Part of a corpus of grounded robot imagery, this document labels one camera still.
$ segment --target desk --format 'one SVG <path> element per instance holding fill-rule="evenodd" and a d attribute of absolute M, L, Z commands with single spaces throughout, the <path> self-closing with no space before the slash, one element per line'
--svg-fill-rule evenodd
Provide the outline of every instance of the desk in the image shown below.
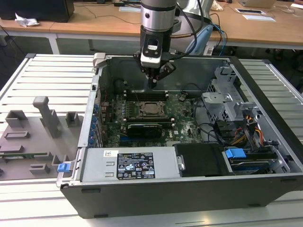
<path fill-rule="evenodd" d="M 245 8 L 236 0 L 232 4 L 220 3 L 221 6 L 229 6 L 232 9 Z M 276 2 L 276 6 L 290 6 L 291 2 Z M 228 46 L 245 46 L 260 48 L 279 49 L 303 49 L 303 10 L 295 9 L 296 17 L 280 10 L 259 9 L 266 13 L 266 16 L 274 16 L 276 22 L 247 20 L 243 14 L 236 13 L 229 7 L 223 11 L 216 12 L 220 17 L 221 28 L 228 35 Z M 218 24 L 216 15 L 212 15 L 214 23 Z M 213 32 L 209 44 L 214 44 L 220 38 L 218 32 Z"/>
<path fill-rule="evenodd" d="M 237 1 L 229 4 L 231 8 L 243 8 Z M 113 15 L 123 20 L 139 23 L 140 13 L 120 12 L 118 7 L 109 6 L 87 6 L 85 3 L 75 3 L 75 11 L 69 23 L 41 22 L 40 26 L 21 27 L 14 21 L 0 21 L 1 25 L 10 35 L 46 37 L 49 39 L 54 54 L 59 54 L 57 38 L 89 39 L 89 40 L 120 40 L 140 41 L 140 24 L 129 24 L 115 17 L 96 16 Z M 276 5 L 290 6 L 289 2 L 277 2 Z M 216 12 L 220 16 L 222 29 L 228 35 L 229 46 L 245 46 L 260 48 L 279 49 L 303 49 L 303 10 L 296 9 L 298 16 L 274 10 L 276 22 L 247 20 L 242 14 L 234 12 L 225 7 L 224 11 Z M 219 40 L 218 32 L 213 32 L 208 47 L 215 46 Z"/>

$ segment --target blue latch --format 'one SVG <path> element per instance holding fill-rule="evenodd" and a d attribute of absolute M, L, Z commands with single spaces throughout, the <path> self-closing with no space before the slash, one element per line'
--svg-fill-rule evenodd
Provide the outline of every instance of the blue latch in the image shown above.
<path fill-rule="evenodd" d="M 240 158 L 246 157 L 246 154 L 242 148 L 229 148 L 225 151 L 227 158 Z"/>
<path fill-rule="evenodd" d="M 57 172 L 58 173 L 69 173 L 70 172 L 70 163 L 61 163 L 58 165 Z"/>

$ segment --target computer case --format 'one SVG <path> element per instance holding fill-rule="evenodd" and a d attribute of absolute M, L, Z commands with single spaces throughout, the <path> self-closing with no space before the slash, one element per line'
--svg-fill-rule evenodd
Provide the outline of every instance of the computer case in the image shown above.
<path fill-rule="evenodd" d="M 25 18 L 68 22 L 74 12 L 73 0 L 0 0 L 0 17 L 15 19 L 15 13 Z"/>

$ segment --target metal table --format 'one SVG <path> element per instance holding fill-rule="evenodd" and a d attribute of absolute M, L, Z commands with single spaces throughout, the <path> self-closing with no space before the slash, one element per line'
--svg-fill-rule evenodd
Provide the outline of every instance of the metal table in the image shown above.
<path fill-rule="evenodd" d="M 11 109 L 39 116 L 35 96 L 49 96 L 58 115 L 84 115 L 93 73 L 92 57 L 37 54 L 25 58 L 0 92 L 0 132 Z M 269 63 L 241 60 L 275 108 L 303 141 L 303 98 Z M 55 179 L 0 182 L 1 226 L 258 226 L 303 225 L 303 192 L 290 192 L 266 207 L 121 218 L 82 219 L 55 185 Z"/>

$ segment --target warning label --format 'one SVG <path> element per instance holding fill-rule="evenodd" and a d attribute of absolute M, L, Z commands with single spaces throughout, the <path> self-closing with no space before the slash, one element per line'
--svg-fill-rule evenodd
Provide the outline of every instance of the warning label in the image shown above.
<path fill-rule="evenodd" d="M 152 153 L 118 154 L 117 178 L 119 180 L 155 178 Z"/>

